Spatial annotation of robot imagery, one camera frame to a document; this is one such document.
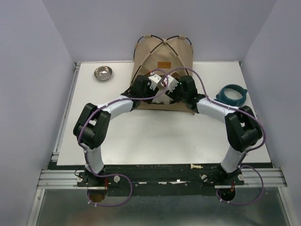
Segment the teal double pet bowl stand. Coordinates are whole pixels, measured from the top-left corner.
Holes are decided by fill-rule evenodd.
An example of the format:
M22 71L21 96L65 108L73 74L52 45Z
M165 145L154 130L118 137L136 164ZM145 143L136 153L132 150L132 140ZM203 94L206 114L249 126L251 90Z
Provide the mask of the teal double pet bowl stand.
M247 98L247 89L237 85L224 86L215 96L215 100L231 106L242 106Z

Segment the white fluffy cushion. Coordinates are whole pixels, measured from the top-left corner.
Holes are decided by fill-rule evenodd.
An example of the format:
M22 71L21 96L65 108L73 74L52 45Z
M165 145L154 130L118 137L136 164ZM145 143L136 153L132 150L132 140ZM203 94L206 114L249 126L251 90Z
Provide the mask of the white fluffy cushion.
M162 94L161 96L154 98L151 103L168 105L171 101L172 99L169 96L167 96L166 94Z

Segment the steel pet bowl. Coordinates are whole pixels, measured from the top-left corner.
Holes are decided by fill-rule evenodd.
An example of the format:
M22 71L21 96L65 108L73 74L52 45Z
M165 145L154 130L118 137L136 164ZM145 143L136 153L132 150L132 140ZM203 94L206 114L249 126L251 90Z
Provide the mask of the steel pet bowl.
M109 66L99 66L94 71L94 77L101 82L108 81L113 72Z

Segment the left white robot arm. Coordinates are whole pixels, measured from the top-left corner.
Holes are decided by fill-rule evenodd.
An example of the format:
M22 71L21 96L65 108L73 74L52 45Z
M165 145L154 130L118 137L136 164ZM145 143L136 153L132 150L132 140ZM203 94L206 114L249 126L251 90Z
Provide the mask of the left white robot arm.
M142 101L151 103L157 92L158 88L151 84L150 79L139 75L118 98L107 104L88 103L84 106L73 134L84 151L85 168L90 173L97 175L104 168L101 145L106 138L110 121L136 109Z

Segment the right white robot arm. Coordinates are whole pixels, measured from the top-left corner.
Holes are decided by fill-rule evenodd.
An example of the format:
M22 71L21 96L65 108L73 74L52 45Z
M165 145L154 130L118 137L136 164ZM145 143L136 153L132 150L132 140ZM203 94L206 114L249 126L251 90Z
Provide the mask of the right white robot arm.
M222 171L231 174L246 154L263 136L263 130L248 106L233 107L212 100L206 91L200 94L191 76L183 76L168 85L166 93L176 102L183 102L195 113L204 114L225 124L229 148L220 163Z

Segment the beige black pet tent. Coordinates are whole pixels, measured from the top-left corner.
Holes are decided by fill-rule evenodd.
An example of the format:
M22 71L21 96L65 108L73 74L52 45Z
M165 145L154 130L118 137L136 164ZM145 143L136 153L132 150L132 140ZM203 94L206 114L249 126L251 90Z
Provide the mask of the beige black pet tent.
M166 69L172 71L171 76L179 80L181 77L192 76L192 72L185 67L193 66L193 46L184 36L172 36L162 39L155 35L141 37L134 49L134 67L130 85L138 75L149 77L152 69ZM139 110L178 111L194 114L185 103L171 101L170 104L152 104L151 101L134 101L134 107Z

